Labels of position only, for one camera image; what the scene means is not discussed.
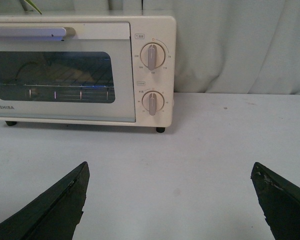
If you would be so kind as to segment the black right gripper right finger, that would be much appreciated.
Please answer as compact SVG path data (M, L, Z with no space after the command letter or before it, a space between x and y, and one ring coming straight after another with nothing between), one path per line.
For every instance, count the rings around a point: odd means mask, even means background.
M273 237L300 240L300 187L259 162L250 178Z

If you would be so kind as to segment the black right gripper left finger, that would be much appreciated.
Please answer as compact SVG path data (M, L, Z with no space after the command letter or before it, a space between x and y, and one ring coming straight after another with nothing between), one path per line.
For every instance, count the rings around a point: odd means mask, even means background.
M0 223L0 240L71 240L83 215L90 178L82 162Z

